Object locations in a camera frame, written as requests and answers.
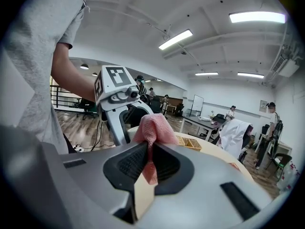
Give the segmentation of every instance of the woven basket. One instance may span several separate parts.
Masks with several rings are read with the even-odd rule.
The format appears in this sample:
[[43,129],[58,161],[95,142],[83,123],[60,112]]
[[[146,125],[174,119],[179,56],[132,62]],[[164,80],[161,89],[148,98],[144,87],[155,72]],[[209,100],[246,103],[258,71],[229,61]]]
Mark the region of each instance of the woven basket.
[[198,152],[201,150],[201,146],[199,145],[199,143],[196,140],[189,139],[189,138],[183,138],[183,141],[184,141],[185,147],[198,151]]
[[183,138],[180,137],[180,136],[178,136],[178,135],[177,135],[176,137],[177,137],[177,139],[178,139],[178,141],[179,141],[179,145],[180,145],[180,146],[185,146],[185,145],[184,145]]

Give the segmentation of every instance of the fluorescent light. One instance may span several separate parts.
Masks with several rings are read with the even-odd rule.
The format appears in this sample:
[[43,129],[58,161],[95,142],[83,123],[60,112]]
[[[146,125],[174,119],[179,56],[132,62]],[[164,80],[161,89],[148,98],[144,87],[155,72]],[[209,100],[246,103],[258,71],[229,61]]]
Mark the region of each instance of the fluorescent light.
[[240,75],[240,76],[249,76],[249,77],[255,77],[255,78],[261,78],[263,79],[264,76],[262,74],[249,74],[249,73],[241,73],[241,72],[238,72],[237,75]]
[[88,69],[89,69],[88,65],[85,64],[85,63],[83,63],[80,67],[81,67],[82,69],[84,69],[84,70],[88,70]]
[[218,72],[202,72],[196,73],[195,75],[218,75]]
[[243,13],[233,13],[229,14],[231,22],[243,22],[243,21],[273,21],[278,23],[285,23],[285,15],[281,13],[274,12],[243,12]]
[[171,38],[169,41],[163,43],[159,48],[161,50],[164,50],[165,48],[168,48],[169,46],[172,46],[173,44],[180,42],[181,40],[183,40],[189,36],[192,36],[192,35],[193,34],[191,33],[190,30],[186,30],[186,31],[180,33],[179,35]]

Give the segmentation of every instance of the whiteboard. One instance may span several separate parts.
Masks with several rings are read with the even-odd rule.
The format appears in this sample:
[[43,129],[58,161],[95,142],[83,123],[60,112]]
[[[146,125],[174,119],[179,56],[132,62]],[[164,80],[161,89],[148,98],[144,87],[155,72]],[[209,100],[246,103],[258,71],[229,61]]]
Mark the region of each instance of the whiteboard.
[[202,105],[203,105],[203,98],[195,95],[192,110],[200,112],[202,109]]

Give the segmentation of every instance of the black pants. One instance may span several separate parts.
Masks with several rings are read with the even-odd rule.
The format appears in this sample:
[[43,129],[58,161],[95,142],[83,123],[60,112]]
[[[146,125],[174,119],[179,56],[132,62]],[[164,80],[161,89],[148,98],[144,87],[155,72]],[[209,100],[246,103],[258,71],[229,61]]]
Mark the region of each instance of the black pants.
[[258,162],[256,163],[255,167],[259,167],[261,165],[265,152],[269,146],[269,143],[270,143],[270,140],[266,140],[265,138],[263,138],[263,140],[259,146],[258,153],[257,153]]

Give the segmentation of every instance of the pink towel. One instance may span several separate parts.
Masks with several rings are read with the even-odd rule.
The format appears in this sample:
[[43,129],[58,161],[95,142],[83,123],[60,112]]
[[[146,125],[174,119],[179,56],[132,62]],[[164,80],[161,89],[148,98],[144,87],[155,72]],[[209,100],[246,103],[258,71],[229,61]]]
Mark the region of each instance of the pink towel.
[[153,143],[179,144],[173,129],[162,114],[147,114],[142,117],[139,128],[133,138],[134,142],[147,141],[148,163],[143,170],[143,175],[149,184],[158,182],[156,167],[153,164]]

